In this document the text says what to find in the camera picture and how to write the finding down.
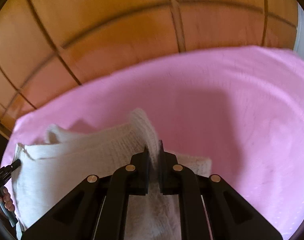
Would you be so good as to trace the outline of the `person's left hand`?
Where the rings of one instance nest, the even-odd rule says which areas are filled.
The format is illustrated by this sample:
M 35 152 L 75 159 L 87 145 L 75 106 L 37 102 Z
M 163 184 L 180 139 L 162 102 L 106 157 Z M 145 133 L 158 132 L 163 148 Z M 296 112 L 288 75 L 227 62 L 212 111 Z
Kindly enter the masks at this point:
M 2 194 L 0 195 L 0 212 L 2 211 L 1 206 L 4 204 L 6 209 L 10 212 L 15 210 L 13 200 L 11 195 L 6 187 L 3 187 Z

